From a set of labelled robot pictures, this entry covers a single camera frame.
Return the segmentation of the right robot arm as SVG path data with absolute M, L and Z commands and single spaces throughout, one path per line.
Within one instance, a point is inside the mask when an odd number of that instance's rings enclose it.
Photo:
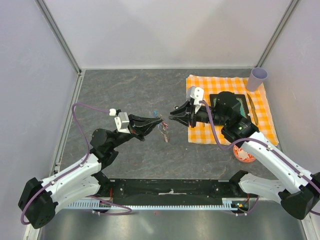
M 268 180 L 246 171 L 234 175 L 229 191 L 235 197 L 244 193 L 267 198 L 282 206 L 292 217 L 303 220 L 320 201 L 320 174 L 311 173 L 296 164 L 275 147 L 252 123 L 241 114 L 241 103 L 229 91 L 218 93 L 214 106 L 203 99 L 204 90 L 191 87 L 186 102 L 169 116 L 187 127 L 197 123 L 210 124 L 214 140 L 221 150 L 237 146 L 262 163 L 277 179 Z

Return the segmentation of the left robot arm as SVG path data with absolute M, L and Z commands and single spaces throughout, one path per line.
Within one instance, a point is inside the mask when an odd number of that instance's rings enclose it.
M 80 160 L 52 176 L 26 182 L 18 201 L 23 225 L 40 229 L 69 204 L 89 196 L 106 196 L 111 182 L 102 171 L 118 156 L 115 149 L 131 139 L 143 142 L 163 119 L 120 112 L 114 121 L 115 130 L 98 128 L 92 133 L 89 150 Z

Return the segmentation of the orange checkered cloth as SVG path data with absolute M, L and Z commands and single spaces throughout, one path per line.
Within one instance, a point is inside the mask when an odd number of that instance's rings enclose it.
M 245 96 L 245 103 L 248 106 L 249 117 L 254 120 L 253 111 L 248 99 L 251 97 L 258 119 L 258 128 L 264 136 L 273 144 L 278 145 L 279 140 L 276 134 L 272 114 L 266 96 L 265 87 L 261 84 L 254 92 L 246 89 L 247 77 L 217 77 L 217 76 L 196 76 L 190 75 L 186 78 L 186 89 L 192 86 L 204 90 L 203 99 L 209 104 L 210 94 L 218 94 L 223 91 L 232 92 Z M 196 127 L 188 128 L 188 142 L 195 144 L 215 144 L 214 135 L 210 124 L 197 123 Z

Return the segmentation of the green square plate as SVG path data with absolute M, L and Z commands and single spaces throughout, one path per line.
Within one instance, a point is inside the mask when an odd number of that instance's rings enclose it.
M 210 106 L 213 109 L 213 122 L 215 125 L 223 126 L 228 119 L 238 114 L 251 120 L 244 94 L 222 91 L 220 93 L 210 94 L 209 100 Z

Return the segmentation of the gold knife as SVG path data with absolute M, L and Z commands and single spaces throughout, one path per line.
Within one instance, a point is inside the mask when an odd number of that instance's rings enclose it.
M 254 122 L 255 122 L 256 125 L 258 125 L 259 124 L 259 119 L 258 119 L 258 116 L 257 116 L 257 113 L 256 113 L 256 108 L 255 108 L 253 99 L 251 98 L 251 96 L 248 93 L 247 93 L 247 97 L 248 97 L 249 104 L 250 104 L 250 107 L 251 107 L 251 110 L 252 110 Z

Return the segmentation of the lilac cup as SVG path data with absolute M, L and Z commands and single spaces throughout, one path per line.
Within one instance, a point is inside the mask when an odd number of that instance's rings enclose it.
M 250 76 L 248 78 L 246 89 L 249 92 L 254 92 L 258 87 L 266 80 L 268 77 L 268 72 L 262 67 L 255 67 L 251 70 Z

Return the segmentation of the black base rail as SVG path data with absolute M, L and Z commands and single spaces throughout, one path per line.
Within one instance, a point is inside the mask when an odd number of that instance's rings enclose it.
M 101 185 L 97 197 L 120 205 L 218 205 L 223 198 L 246 198 L 230 180 L 115 178 Z

